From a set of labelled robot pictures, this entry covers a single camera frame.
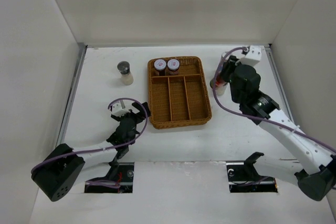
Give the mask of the white-lid dark sauce jar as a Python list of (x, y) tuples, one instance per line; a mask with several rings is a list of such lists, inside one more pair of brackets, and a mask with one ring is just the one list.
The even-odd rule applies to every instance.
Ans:
[(157, 59), (154, 62), (154, 69), (157, 76), (165, 76), (166, 61), (164, 59)]

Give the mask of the white-lid brown sauce jar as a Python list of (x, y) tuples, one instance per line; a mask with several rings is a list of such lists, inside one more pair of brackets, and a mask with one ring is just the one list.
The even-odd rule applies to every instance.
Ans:
[(178, 75), (180, 62), (177, 59), (170, 59), (167, 62), (167, 68), (170, 75)]

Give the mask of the red chili sauce bottle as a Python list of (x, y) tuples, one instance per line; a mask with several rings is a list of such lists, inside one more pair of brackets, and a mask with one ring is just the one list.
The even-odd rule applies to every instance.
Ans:
[(212, 80), (209, 83), (210, 87), (213, 89), (219, 89), (221, 87), (224, 87), (227, 85), (227, 82), (225, 82), (220, 74), (218, 73), (217, 76), (213, 77)]

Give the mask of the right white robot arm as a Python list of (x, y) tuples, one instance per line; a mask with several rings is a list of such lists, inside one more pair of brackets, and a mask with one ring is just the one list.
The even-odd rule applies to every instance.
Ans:
[(281, 161), (254, 152), (244, 161), (244, 175), (251, 180), (279, 178), (321, 201), (335, 187), (335, 150), (304, 134), (277, 102), (260, 91), (261, 76), (253, 66), (229, 56), (221, 61), (216, 80), (230, 86), (231, 99), (239, 105), (237, 116), (271, 134), (295, 158)]

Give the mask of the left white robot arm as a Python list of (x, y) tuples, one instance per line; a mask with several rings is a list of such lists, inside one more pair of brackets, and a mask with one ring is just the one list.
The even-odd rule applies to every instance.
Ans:
[(137, 130), (140, 123), (147, 124), (151, 112), (147, 102), (131, 99), (127, 109), (124, 98), (108, 105), (111, 118), (119, 125), (107, 140), (88, 147), (74, 148), (66, 143), (58, 145), (47, 158), (31, 170), (31, 179), (52, 201), (62, 199), (71, 188), (85, 183), (86, 191), (122, 193), (130, 188), (133, 178), (131, 168), (121, 168), (119, 160), (129, 151), (143, 133)]

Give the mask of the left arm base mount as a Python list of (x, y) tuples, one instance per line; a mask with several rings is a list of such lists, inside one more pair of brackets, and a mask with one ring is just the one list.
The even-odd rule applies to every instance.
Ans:
[(129, 194), (133, 192), (135, 163), (110, 163), (105, 176), (90, 179), (85, 184), (86, 194)]

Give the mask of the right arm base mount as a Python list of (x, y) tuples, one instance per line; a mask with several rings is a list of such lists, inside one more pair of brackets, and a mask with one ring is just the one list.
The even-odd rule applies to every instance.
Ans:
[(255, 152), (243, 161), (228, 161), (226, 169), (231, 193), (277, 193), (277, 183), (273, 177), (260, 176), (254, 164), (264, 154)]

